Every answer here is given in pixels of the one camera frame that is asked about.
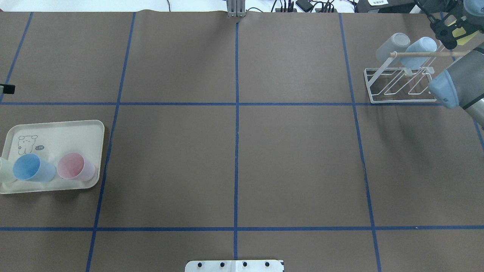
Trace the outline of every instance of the bear drawing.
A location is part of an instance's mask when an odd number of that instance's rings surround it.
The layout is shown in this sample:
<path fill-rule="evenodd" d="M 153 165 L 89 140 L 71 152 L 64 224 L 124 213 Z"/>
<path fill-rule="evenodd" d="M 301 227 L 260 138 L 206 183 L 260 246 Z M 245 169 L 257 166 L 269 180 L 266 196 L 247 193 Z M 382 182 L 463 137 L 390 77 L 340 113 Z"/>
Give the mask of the bear drawing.
<path fill-rule="evenodd" d="M 18 154 L 29 154 L 32 153 L 33 145 L 35 144 L 35 139 L 37 135 L 33 136 L 20 136 L 18 138 Z"/>

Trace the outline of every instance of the printed logo on tray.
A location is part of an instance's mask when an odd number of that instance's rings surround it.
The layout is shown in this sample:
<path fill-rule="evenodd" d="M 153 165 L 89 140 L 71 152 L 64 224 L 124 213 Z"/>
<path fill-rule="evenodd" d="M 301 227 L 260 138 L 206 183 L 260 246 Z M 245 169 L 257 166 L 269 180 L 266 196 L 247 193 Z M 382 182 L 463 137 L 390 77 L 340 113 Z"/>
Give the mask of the printed logo on tray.
<path fill-rule="evenodd" d="M 37 135 L 31 136 L 20 136 L 18 138 L 18 154 L 24 155 L 32 153 L 35 145 L 35 140 L 37 139 Z M 35 147 L 35 150 L 42 150 L 44 146 L 39 145 Z"/>

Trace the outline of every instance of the white drying rack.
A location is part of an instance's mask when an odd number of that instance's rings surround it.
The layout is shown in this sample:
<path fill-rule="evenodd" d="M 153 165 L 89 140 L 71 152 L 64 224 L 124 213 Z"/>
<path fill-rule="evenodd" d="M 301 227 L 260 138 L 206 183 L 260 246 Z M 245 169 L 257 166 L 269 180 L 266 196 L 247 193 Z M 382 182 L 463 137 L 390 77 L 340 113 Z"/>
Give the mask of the white drying rack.
<path fill-rule="evenodd" d="M 437 57 L 462 57 L 468 52 L 443 52 L 445 47 L 440 44 L 437 52 L 390 53 L 380 68 L 366 68 L 364 78 L 370 102 L 404 103 L 404 102 L 434 102 L 435 97 L 430 94 L 428 83 L 432 80 L 434 68 L 431 64 Z M 430 57 L 418 70 L 405 67 L 388 68 L 396 58 Z"/>

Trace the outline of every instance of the white floor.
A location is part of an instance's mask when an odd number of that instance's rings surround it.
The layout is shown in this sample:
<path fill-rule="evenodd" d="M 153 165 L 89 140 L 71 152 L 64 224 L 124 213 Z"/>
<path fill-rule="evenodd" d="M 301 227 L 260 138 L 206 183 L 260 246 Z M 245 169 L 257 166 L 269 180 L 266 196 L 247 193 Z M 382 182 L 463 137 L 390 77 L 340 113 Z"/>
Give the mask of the white floor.
<path fill-rule="evenodd" d="M 245 8 L 257 7 L 264 12 L 269 12 L 273 3 L 273 0 L 246 0 Z M 171 11 L 227 10 L 224 0 L 170 0 L 170 4 Z M 333 5 L 338 12 L 354 12 L 353 5 L 347 0 L 334 0 Z M 0 9 L 19 12 L 134 12 L 144 9 L 168 11 L 168 3 L 166 0 L 0 0 Z"/>

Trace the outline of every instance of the white tray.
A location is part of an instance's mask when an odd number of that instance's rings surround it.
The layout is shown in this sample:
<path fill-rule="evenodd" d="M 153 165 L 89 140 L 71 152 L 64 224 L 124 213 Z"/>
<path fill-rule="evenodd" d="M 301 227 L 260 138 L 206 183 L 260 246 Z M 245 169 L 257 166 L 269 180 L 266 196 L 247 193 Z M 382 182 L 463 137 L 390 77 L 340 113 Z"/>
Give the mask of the white tray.
<path fill-rule="evenodd" d="M 23 140 L 30 141 L 24 146 Z M 99 181 L 103 154 L 104 125 L 99 120 L 17 125 L 7 134 L 2 157 L 15 162 L 21 153 L 34 153 L 57 168 L 60 158 L 78 152 L 97 167 L 90 181 L 64 180 L 58 174 L 49 182 L 19 181 L 0 183 L 0 194 L 91 188 Z"/>

